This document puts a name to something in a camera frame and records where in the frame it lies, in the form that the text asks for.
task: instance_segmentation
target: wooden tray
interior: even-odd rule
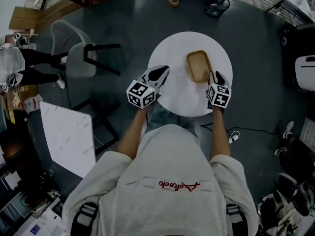
[[[209,81],[209,73],[212,71],[207,54],[200,50],[187,54],[187,67],[192,80],[202,84]]]

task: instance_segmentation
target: plastic bottle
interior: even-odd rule
[[[30,112],[36,111],[40,108],[40,102],[43,101],[43,98],[40,94],[35,97],[27,98],[24,101],[24,110],[29,114]]]

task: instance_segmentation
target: brown shoe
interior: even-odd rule
[[[177,8],[179,6],[179,0],[168,0],[168,3],[173,8]]]

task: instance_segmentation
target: gray chair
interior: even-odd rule
[[[88,78],[96,74],[96,67],[119,75],[120,72],[97,61],[97,50],[118,48],[120,44],[94,45],[90,37],[65,20],[57,20],[50,29],[53,38],[52,55],[67,57],[66,66],[52,65],[54,68],[66,70],[71,78]],[[64,52],[67,41],[76,42],[68,53]]]

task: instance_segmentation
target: sneaker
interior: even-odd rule
[[[168,0],[168,3],[173,8],[177,8],[179,6],[179,0]]]
[[[275,155],[278,156],[278,157],[283,157],[286,152],[287,152],[287,148],[286,147],[278,148],[278,149],[275,150]]]
[[[61,89],[65,88],[65,82],[63,81],[63,79],[61,78],[61,76],[59,74],[58,75],[58,80],[57,80],[57,84]]]
[[[65,56],[65,57],[62,57],[62,58],[61,58],[61,61],[60,61],[60,64],[61,64],[61,65],[67,63],[67,57],[68,57],[68,56]]]
[[[294,126],[294,121],[290,121],[286,128],[285,128],[285,131],[282,135],[283,139],[288,139],[288,135],[291,135],[293,136],[293,126]]]

